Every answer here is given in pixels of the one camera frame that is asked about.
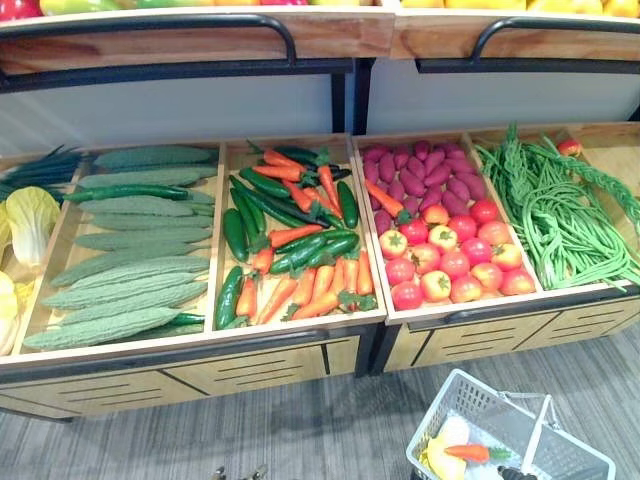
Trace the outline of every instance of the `gray carpet floor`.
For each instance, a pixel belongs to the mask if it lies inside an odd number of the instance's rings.
[[[453,367],[498,390],[549,392],[565,430],[640,479],[640,324],[608,338],[379,377],[350,376],[80,419],[0,414],[0,478],[410,477],[404,450]]]

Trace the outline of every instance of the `wooden produce stand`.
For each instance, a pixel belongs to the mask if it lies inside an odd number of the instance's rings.
[[[263,146],[289,143],[310,148],[327,146],[332,162],[355,172],[351,145],[345,135],[288,139],[255,139]],[[65,202],[48,249],[46,268],[38,276],[29,307],[21,315],[20,333],[10,355],[0,357],[0,408],[15,413],[67,419],[81,415],[165,405],[285,385],[330,375],[367,371],[376,330],[386,317],[377,266],[371,269],[378,307],[367,312],[338,313],[298,321],[215,331],[214,299],[235,262],[221,234],[221,217],[229,200],[229,174],[256,162],[244,140],[189,143],[219,148],[218,176],[197,184],[216,198],[211,248],[192,255],[211,258],[208,290],[195,302],[194,313],[205,315],[202,333],[85,348],[38,352],[22,344],[26,335],[55,324],[60,315],[40,304],[53,292],[50,280],[66,266],[95,254],[73,239],[97,231],[87,214]],[[105,151],[92,149],[92,152]],[[74,177],[88,172],[83,165]],[[361,245],[371,252],[370,231],[361,190],[351,184],[360,205]],[[259,291],[262,306],[273,288],[266,277]]]
[[[640,170],[636,168],[640,154],[640,127],[636,124],[534,126],[519,129],[519,136],[535,141],[539,139],[540,132],[554,141],[567,137],[578,140],[583,145],[583,161],[621,179],[634,195],[640,194]],[[364,178],[359,152],[373,144],[394,146],[419,140],[432,143],[455,141],[463,146],[468,158],[480,166],[473,144],[495,145],[504,139],[504,135],[505,129],[493,129],[355,137],[358,173]],[[485,182],[489,197],[498,203],[501,217],[506,220],[495,189],[486,177]],[[366,197],[369,224],[373,226],[373,211],[368,195]],[[637,245],[637,237],[629,219],[610,195],[598,191],[597,197],[627,245],[633,249]],[[388,328],[377,352],[373,373],[586,340],[616,333],[640,320],[640,290],[626,281],[616,283],[624,290],[604,283],[544,290],[536,281],[537,291],[531,294],[510,297],[485,295],[466,304],[423,304],[417,310],[398,311],[391,300],[375,230],[371,235],[388,310]],[[519,244],[517,237],[514,243]],[[524,267],[535,275],[526,257]]]

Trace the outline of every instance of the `fake vegetable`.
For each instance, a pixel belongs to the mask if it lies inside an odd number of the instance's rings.
[[[60,215],[58,203],[45,190],[26,187],[9,195],[6,208],[16,259],[27,268],[41,266]]]

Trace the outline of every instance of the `red tomato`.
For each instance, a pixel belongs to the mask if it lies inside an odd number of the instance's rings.
[[[422,220],[428,225],[446,225],[449,223],[449,212],[442,205],[430,205],[422,211]]]
[[[409,245],[418,245],[427,241],[429,229],[419,218],[414,218],[409,223],[400,225],[400,233],[407,237]]]
[[[478,238],[489,242],[490,245],[500,245],[501,243],[511,243],[509,227],[506,223],[492,220],[485,223],[478,230]]]
[[[416,267],[406,258],[396,258],[387,263],[384,267],[387,272],[387,279],[391,285],[397,285],[402,282],[413,279],[416,273]]]
[[[470,212],[473,219],[478,222],[478,225],[482,225],[483,223],[487,223],[498,218],[498,207],[495,202],[488,198],[478,200],[474,203],[471,206]]]
[[[458,245],[458,234],[444,225],[438,225],[429,233],[429,243],[438,247],[440,253],[450,252]]]
[[[395,230],[387,230],[379,240],[382,256],[387,260],[401,257],[407,251],[407,237]]]
[[[490,262],[491,255],[493,255],[491,245],[479,238],[470,238],[462,244],[460,250],[469,257],[469,263],[472,267],[479,263]]]
[[[472,302],[482,296],[482,285],[471,275],[454,280],[451,285],[451,301],[453,303]]]
[[[458,241],[460,243],[475,237],[476,231],[478,230],[476,221],[469,215],[458,215],[457,217],[453,217],[449,220],[447,226],[458,234]]]
[[[393,305],[398,310],[411,310],[422,305],[422,292],[413,282],[402,282],[391,289]]]
[[[493,249],[491,263],[507,272],[522,265],[522,253],[513,243],[503,243]]]
[[[446,273],[434,270],[422,276],[420,288],[427,302],[441,302],[451,295],[451,279]]]
[[[533,278],[523,268],[509,270],[504,273],[500,292],[503,295],[521,295],[523,293],[533,293],[536,285]]]
[[[440,270],[451,277],[451,280],[460,278],[469,273],[469,259],[462,252],[447,252],[440,259]]]
[[[422,275],[428,273],[440,265],[440,252],[428,243],[416,245],[411,249],[411,261],[416,266],[416,273]]]
[[[471,269],[471,276],[477,279],[487,292],[495,292],[502,285],[502,270],[493,263],[479,263]]]

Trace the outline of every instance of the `shopping basket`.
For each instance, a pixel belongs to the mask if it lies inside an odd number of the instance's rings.
[[[438,434],[450,415],[464,418],[471,439],[492,437],[514,452],[510,461],[519,465],[525,454],[536,415],[516,405],[515,398],[540,396],[498,392],[468,373],[454,369],[438,392],[407,447],[407,458],[422,480],[438,480],[420,461],[429,438]],[[540,480],[614,480],[613,461],[563,431],[551,407],[551,422],[544,422],[532,462],[532,473]]]

